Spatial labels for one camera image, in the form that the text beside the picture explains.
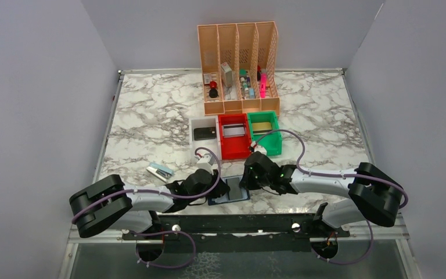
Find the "grey card from holder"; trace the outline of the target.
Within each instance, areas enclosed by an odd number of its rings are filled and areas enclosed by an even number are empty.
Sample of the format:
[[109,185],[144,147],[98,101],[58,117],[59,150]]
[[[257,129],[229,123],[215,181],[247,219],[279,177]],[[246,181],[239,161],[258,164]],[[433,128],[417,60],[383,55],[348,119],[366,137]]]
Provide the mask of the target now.
[[217,138],[217,131],[215,127],[198,127],[193,129],[193,140],[213,140]]

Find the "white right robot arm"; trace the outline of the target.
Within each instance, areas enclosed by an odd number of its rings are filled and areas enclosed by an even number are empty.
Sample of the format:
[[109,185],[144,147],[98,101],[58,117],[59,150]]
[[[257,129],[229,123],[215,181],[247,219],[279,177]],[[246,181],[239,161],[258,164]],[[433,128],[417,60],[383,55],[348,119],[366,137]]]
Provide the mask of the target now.
[[398,211],[407,204],[403,187],[368,162],[355,169],[317,171],[297,164],[279,166],[263,153],[254,152],[244,163],[239,185],[247,190],[270,187],[280,195],[316,193],[342,197],[339,202],[321,206],[312,220],[313,232],[321,237],[361,220],[392,227]]

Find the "navy blue card holder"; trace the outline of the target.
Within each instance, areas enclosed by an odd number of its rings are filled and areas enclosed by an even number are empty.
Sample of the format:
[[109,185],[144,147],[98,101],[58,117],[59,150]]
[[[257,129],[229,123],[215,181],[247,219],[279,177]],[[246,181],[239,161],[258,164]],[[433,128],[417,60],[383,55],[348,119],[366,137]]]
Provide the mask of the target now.
[[250,200],[249,190],[240,186],[242,177],[242,175],[223,177],[221,181],[229,188],[229,190],[219,198],[208,198],[207,204],[209,206],[214,206]]

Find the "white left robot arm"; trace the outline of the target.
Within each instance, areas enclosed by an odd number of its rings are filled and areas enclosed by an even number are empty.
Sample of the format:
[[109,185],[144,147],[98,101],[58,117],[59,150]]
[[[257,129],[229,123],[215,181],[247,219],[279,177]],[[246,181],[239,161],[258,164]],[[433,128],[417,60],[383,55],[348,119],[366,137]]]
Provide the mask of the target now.
[[155,213],[175,213],[200,198],[220,198],[229,192],[218,170],[198,169],[184,180],[158,187],[126,184],[112,174],[70,197],[71,222],[81,238],[115,229],[138,231],[150,239],[159,233]]

